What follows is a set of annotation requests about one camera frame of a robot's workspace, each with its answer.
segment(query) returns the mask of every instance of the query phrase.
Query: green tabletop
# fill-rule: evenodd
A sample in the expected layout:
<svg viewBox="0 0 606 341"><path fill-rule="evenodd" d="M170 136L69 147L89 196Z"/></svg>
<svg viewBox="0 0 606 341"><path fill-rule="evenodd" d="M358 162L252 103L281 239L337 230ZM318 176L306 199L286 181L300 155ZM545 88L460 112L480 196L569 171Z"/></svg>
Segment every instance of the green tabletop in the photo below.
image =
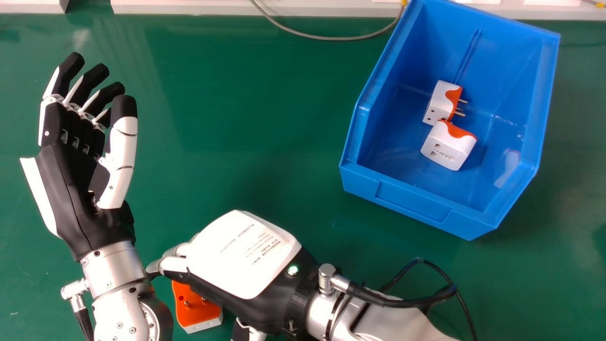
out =
<svg viewBox="0 0 606 341"><path fill-rule="evenodd" d="M285 21L353 35L389 19ZM434 261L459 285L481 340L606 339L606 22L533 24L562 34L541 168L501 227L467 242L342 190L351 113L387 35L320 42L260 17L115 16L103 1L1 15L0 339L83 339L59 295L80 266L43 225L18 162L37 153L41 94L73 50L108 65L138 101L127 200L144 263L243 209L375 288L412 257ZM154 284L174 309L170 282ZM443 285L414 269L393 293ZM470 339L456 301L430 317ZM175 340L228 340L232 321L189 336L177 327Z"/></svg>

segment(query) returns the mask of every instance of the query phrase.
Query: blue storage box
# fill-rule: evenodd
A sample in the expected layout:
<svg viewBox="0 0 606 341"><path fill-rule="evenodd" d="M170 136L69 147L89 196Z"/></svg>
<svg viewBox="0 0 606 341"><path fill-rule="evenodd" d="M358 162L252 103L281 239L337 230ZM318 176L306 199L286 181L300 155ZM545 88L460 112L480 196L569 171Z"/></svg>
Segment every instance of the blue storage box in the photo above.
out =
<svg viewBox="0 0 606 341"><path fill-rule="evenodd" d="M343 187L472 240L496 229L539 167L559 35L445 0L413 0L351 119ZM463 89L478 137L461 170L420 153L438 80Z"/></svg>

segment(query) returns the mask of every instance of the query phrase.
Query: robotic hand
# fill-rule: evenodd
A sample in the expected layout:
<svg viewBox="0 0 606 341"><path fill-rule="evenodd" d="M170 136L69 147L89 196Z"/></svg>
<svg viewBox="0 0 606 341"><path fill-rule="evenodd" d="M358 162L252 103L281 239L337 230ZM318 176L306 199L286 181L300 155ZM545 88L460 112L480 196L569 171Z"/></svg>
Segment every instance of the robotic hand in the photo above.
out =
<svg viewBox="0 0 606 341"><path fill-rule="evenodd" d="M135 99L103 64L85 72L74 52L55 70L42 96L35 158L21 158L48 230L63 239L84 278L61 289L87 340L93 328L82 294L90 291L94 340L171 340L173 319L148 281L135 249L134 218L124 197L137 143ZM111 102L111 107L104 107ZM112 127L105 142L105 130Z"/></svg>
<svg viewBox="0 0 606 341"><path fill-rule="evenodd" d="M223 215L147 272L190 285L236 315L232 341L268 334L294 341L454 341L418 309L457 295L450 279L424 299L386 296L319 265L294 236L248 212Z"/></svg>

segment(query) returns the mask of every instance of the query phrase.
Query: orange plug adapter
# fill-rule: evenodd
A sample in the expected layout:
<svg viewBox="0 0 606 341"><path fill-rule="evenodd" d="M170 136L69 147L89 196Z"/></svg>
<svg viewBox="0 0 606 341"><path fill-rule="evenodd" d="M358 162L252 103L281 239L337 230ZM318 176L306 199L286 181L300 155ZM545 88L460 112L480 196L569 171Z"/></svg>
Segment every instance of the orange plug adapter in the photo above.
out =
<svg viewBox="0 0 606 341"><path fill-rule="evenodd" d="M188 334L219 326L221 307L193 292L187 284L173 281L177 322Z"/></svg>

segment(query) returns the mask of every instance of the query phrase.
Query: gray cable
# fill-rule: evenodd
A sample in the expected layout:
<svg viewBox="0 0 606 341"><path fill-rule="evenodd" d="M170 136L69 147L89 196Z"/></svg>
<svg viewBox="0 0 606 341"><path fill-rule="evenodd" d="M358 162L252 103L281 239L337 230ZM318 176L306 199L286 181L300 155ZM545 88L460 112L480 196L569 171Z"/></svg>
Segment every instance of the gray cable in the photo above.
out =
<svg viewBox="0 0 606 341"><path fill-rule="evenodd" d="M294 35L298 35L301 37L305 37L305 38L310 38L310 39L315 39L315 40L325 40L325 41L355 41L355 40L363 40L363 39L368 39L368 38L373 38L376 37L378 35L381 35L383 33L385 33L387 30L389 30L390 28L394 27L398 21L400 20L400 18L402 17L402 14L404 13L404 5L401 5L400 8L400 12L398 13L398 16L391 22L391 24L385 26L384 28L373 32L373 33L369 33L367 35L362 35L362 36L345 36L345 37L331 37L331 36L316 36L316 35L310 35L308 33L303 33L297 30L293 30L289 27L286 27L282 24L280 24L279 22L277 22L274 18L272 18L269 14L267 14L267 12L265 12L265 10L263 10L263 8L261 8L261 6L259 6L259 4L257 4L257 2L255 0L249 0L253 6L255 6L259 12L261 12L261 14L263 14L264 17L267 18L267 20L269 20L272 24L274 24L275 26L279 27L280 29L285 30L286 32L292 33Z"/></svg>

